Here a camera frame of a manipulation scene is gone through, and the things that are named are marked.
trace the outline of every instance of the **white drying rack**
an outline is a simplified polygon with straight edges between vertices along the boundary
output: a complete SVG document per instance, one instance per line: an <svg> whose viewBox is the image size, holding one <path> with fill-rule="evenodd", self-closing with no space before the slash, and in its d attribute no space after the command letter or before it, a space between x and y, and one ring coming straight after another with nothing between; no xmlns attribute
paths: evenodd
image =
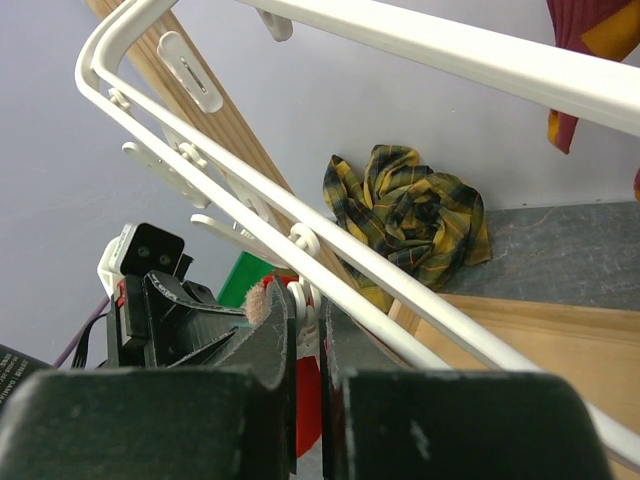
<svg viewBox="0 0 640 480"><path fill-rule="evenodd" d="M318 263L318 237L421 318L494 369L543 371L414 278L361 244L241 159L118 77L129 47L178 0L125 0L93 32L76 65L84 96L137 140L123 149L151 167L195 207L214 203L237 224L193 218L204 228L268 261L295 270L401 358L417 368L450 368L412 335ZM291 36L291 20L468 78L581 118L640 136L640 70L605 60L442 20L370 0L240 0L258 9L274 39ZM222 96L176 32L158 54L205 112ZM109 98L100 93L108 84ZM174 150L131 114L134 105L156 120ZM217 169L237 198L211 175ZM273 226L270 208L295 225ZM640 437L585 402L609 454L640 471Z"/></svg>

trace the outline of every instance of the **wooden beam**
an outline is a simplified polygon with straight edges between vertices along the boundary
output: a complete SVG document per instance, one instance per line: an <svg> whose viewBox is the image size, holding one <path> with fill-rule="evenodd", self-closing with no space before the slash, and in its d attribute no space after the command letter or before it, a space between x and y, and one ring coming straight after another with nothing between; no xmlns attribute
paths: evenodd
<svg viewBox="0 0 640 480"><path fill-rule="evenodd" d="M104 19L115 10L122 1L123 0L87 0L87 4L100 19ZM162 17L161 22L167 30L178 32L187 42L198 58L198 61L204 67L207 75L209 75L209 78L211 78L211 81L222 94L224 100L222 108L213 114L204 113L198 108L191 96L180 85L173 74L171 74L156 52L158 41L163 33L159 27L149 29L129 49L128 57L134 67L164 101L171 112L207 135L216 143L222 145L273 182L292 192L286 180L273 164L264 147L260 144L175 15L168 12ZM291 228L291 221L278 211L273 210L273 213L280 230L282 232L288 232L289 228ZM357 289L356 282L346 272L333 251L322 241L321 246L322 249L317 257L318 261L339 278Z"/></svg>

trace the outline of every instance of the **green plastic container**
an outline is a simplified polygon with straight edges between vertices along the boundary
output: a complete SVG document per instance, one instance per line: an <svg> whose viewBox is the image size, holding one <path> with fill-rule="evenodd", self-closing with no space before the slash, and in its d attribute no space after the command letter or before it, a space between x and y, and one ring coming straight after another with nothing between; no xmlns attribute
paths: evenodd
<svg viewBox="0 0 640 480"><path fill-rule="evenodd" d="M218 302L225 307L241 307L249 289L272 271L272 265L250 253L242 252L220 289Z"/></svg>

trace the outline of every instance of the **green and yellow plaid scarf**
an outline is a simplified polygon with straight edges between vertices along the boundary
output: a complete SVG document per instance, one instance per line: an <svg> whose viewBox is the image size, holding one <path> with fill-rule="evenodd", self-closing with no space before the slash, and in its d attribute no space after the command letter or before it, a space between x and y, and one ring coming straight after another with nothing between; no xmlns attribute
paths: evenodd
<svg viewBox="0 0 640 480"><path fill-rule="evenodd" d="M420 165L412 148L376 145L364 184L334 155L323 191L338 225L434 290L462 265L491 259L480 194L453 175ZM358 281L360 294L389 311L391 295L345 266Z"/></svg>

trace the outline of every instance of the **white metal rod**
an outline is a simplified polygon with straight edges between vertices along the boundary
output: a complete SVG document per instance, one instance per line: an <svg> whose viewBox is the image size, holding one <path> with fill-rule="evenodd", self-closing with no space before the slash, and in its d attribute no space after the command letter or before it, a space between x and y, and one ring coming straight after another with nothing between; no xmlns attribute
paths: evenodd
<svg viewBox="0 0 640 480"><path fill-rule="evenodd" d="M172 168L201 190L213 203L216 203L223 211L242 223L257 239L261 240L303 277L309 279L312 284L315 284L325 295L334 300L336 304L352 315L359 323L362 323L365 328L370 329L374 335L400 353L401 356L408 360L411 359L411 363L418 362L420 364L422 362L423 365L427 365L434 362L437 363L440 360L435 356L435 359L429 358L427 360L428 355L425 354L425 350L433 355L432 352L421 344L420 347L415 345L416 339L413 336L404 335L407 332L402 329L404 333L396 332L391 326L398 327L394 322L386 315L380 315L380 312L360 295L356 294L354 297L353 294L355 292L344 282L337 279L315 260L310 259L304 252L293 247L291 242L273 227L262 221L259 216L244 207L241 202L221 189L197 168L190 165L188 161L155 137L135 119L119 110L99 94L97 96L100 98L97 98L95 86L89 87L89 85L85 84L85 82L93 81L93 73L85 71L87 59L84 58L84 55L95 54L91 62L95 72L102 79L120 90L133 103L162 124L169 125L179 135L196 145L201 150L201 153L214 159L218 167L232 174L238 181L251 187L265 201L285 213L289 218L305 223L316 234L324 238L341 257L358 267L363 273L383 286L385 290L394 294L396 298L402 300L412 310L447 334L452 340L462 344L474 356L494 367L502 367L509 370L541 371L533 362L480 327L415 279L391 265L289 192L274 184L211 139L119 79L116 75L117 66L128 48L127 42L135 40L134 30L140 29L146 24L151 25L157 20L157 18L154 19L148 16L151 10L145 10L145 7L148 7L148 4L153 2L156 3L156 7L160 2L165 2L165 4L174 3L168 0L138 0L132 8L122 14L120 19L113 21L113 25L110 28L102 31L103 37L97 41L97 44L96 38L93 36L90 38L87 46L83 49L83 56L79 59L76 71L78 86L89 99L130 131L156 155L167 161ZM159 15L160 13L159 9L154 9L154 14ZM147 17L140 19L136 18L136 15L141 17L147 15ZM123 42L121 38L118 40L119 32L127 29L129 29L127 42ZM135 35L141 35L143 31L136 30ZM415 350L409 355L401 353L406 353L412 349ZM600 412L596 407L590 404L587 404L587 406L603 443L614 453L617 459L637 469L638 465L640 465L640 438L606 414Z"/></svg>
<svg viewBox="0 0 640 480"><path fill-rule="evenodd" d="M640 136L637 68L371 0L238 1Z"/></svg>

